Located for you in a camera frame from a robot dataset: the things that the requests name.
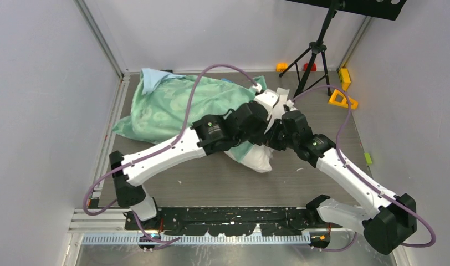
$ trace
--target black mounting plate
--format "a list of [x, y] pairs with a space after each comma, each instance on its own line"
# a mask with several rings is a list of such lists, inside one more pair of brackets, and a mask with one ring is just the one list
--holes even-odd
[[[126, 216], [125, 229], [138, 230], [132, 212]], [[298, 236], [301, 230], [327, 228], [314, 221], [310, 211], [296, 207], [167, 207], [157, 217], [143, 222], [145, 230], [158, 230], [163, 219], [164, 234], [170, 236], [242, 236], [253, 233], [259, 224], [262, 236]]]
[[[329, 8], [332, 0], [287, 1]], [[397, 4], [392, 4], [391, 2], [392, 0], [382, 0], [381, 2], [377, 0], [344, 0], [344, 4], [338, 10], [394, 21], [400, 14], [401, 8], [405, 5], [406, 0], [399, 0]]]

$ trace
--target black tripod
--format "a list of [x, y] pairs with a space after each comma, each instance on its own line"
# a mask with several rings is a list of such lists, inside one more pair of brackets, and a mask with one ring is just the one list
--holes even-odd
[[[329, 85], [329, 76], [328, 76], [328, 67], [326, 65], [326, 46], [323, 44], [323, 38], [325, 37], [326, 30], [329, 27], [329, 24], [331, 23], [332, 18], [336, 14], [337, 10], [343, 5], [343, 2], [340, 0], [331, 0], [331, 5], [328, 8], [328, 13], [326, 14], [325, 21], [323, 22], [323, 26], [321, 28], [320, 36], [318, 37], [318, 40], [316, 42], [311, 42], [310, 47], [303, 52], [295, 61], [293, 61], [282, 73], [279, 74], [279, 77], [282, 77], [285, 72], [287, 72], [293, 65], [295, 65], [297, 69], [297, 78], [299, 80], [299, 85], [297, 87], [297, 91], [294, 94], [294, 97], [299, 95], [300, 93], [310, 89], [311, 87], [315, 86], [318, 82], [322, 81], [324, 78], [326, 78], [326, 84]], [[297, 62], [308, 52], [311, 51], [311, 58], [310, 62], [308, 62], [308, 67], [306, 68], [305, 72], [303, 73], [303, 77], [300, 80], [300, 74], [298, 70]], [[317, 80], [315, 83], [311, 84], [308, 88], [305, 88], [305, 84], [308, 81], [308, 77], [310, 76], [311, 67], [315, 63], [316, 55], [321, 53], [321, 57], [323, 59], [323, 68], [325, 70], [325, 75], [322, 76], [319, 80]], [[331, 96], [331, 89], [328, 88], [328, 96]]]

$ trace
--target yellow object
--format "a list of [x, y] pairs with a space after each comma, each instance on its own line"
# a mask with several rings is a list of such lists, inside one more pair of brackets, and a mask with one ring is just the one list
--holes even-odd
[[349, 77], [347, 68], [341, 68], [339, 70], [339, 80], [341, 80], [342, 89], [346, 91], [351, 85], [351, 77]]
[[289, 65], [287, 63], [279, 63], [275, 67], [275, 71], [277, 71], [277, 72], [284, 72], [284, 70], [287, 69], [288, 66]]
[[372, 157], [370, 157], [370, 154], [368, 152], [364, 152], [364, 157], [367, 165], [372, 165]]
[[[342, 97], [342, 101], [336, 101], [336, 97], [338, 97], [338, 96]], [[357, 106], [359, 105], [359, 102], [357, 102], [356, 100], [354, 100], [351, 97], [349, 97], [349, 99], [351, 100], [351, 109], [353, 109], [353, 110], [356, 109]], [[332, 104], [332, 105], [339, 106], [339, 107], [349, 108], [349, 105], [347, 104], [346, 97], [344, 97], [344, 94], [342, 94], [338, 90], [334, 90], [333, 91], [333, 94], [331, 95], [331, 98], [329, 99], [328, 103]]]
[[[349, 77], [349, 71], [347, 70], [347, 68], [341, 68], [339, 70], [339, 80], [341, 81], [342, 89], [344, 91], [347, 91], [349, 85], [351, 85], [351, 78]], [[336, 97], [338, 96], [342, 97], [342, 101], [336, 101]], [[351, 100], [351, 109], [356, 109], [359, 103], [351, 97], [349, 97], [349, 99]], [[344, 94], [342, 94], [338, 90], [333, 91], [333, 94], [331, 95], [328, 103], [339, 107], [349, 108], [346, 97], [344, 97]]]

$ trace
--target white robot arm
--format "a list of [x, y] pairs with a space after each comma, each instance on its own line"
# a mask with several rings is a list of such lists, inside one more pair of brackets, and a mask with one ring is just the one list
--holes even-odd
[[[273, 117], [272, 113], [276, 113], [273, 109], [276, 108], [285, 109], [285, 113], [281, 117]], [[170, 143], [176, 137], [135, 154], [111, 154], [110, 160], [114, 168], [171, 146], [159, 155], [114, 174], [119, 206], [130, 207], [142, 221], [152, 219], [157, 215], [157, 207], [143, 186], [150, 177], [179, 163], [217, 151], [226, 151], [243, 141], [250, 141], [275, 150], [294, 150], [300, 159], [335, 180], [361, 206], [349, 206], [321, 195], [306, 205], [307, 209], [313, 211], [315, 219], [335, 223], [364, 235], [369, 243], [383, 254], [391, 252], [416, 231], [415, 221], [356, 178], [339, 159], [335, 144], [324, 135], [313, 134], [305, 116], [297, 109], [279, 102], [277, 93], [261, 93], [254, 101], [243, 104], [227, 115], [204, 116], [186, 129], [174, 146]], [[409, 195], [398, 197], [371, 179], [346, 157], [344, 159], [346, 164], [351, 164], [355, 171], [385, 195], [415, 211], [415, 202]]]

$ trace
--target gray floor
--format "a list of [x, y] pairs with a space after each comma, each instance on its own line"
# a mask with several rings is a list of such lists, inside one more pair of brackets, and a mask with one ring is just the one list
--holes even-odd
[[[293, 95], [298, 85], [296, 73], [287, 73], [282, 78], [277, 73], [250, 73], [264, 75], [268, 88], [290, 89]], [[249, 87], [249, 82], [238, 73], [212, 73], [211, 78], [227, 78]], [[312, 73], [308, 84], [321, 76]], [[133, 75], [127, 91], [121, 117], [130, 114], [130, 106], [139, 76]], [[330, 72], [330, 82], [340, 86], [337, 72]], [[334, 140], [344, 121], [347, 109], [328, 104], [325, 90], [316, 91], [295, 106], [308, 119], [314, 133], [325, 134]], [[131, 154], [150, 147], [151, 144], [116, 136], [113, 150]], [[351, 119], [341, 135], [341, 148], [361, 169], [368, 172], [359, 135]], [[161, 207], [192, 206], [304, 206], [320, 194], [347, 204], [357, 202], [334, 180], [298, 159], [292, 150], [274, 152], [271, 160], [272, 172], [257, 173], [233, 161], [223, 153], [185, 162], [149, 179], [145, 186]], [[115, 198], [112, 179], [104, 184], [100, 206]]]

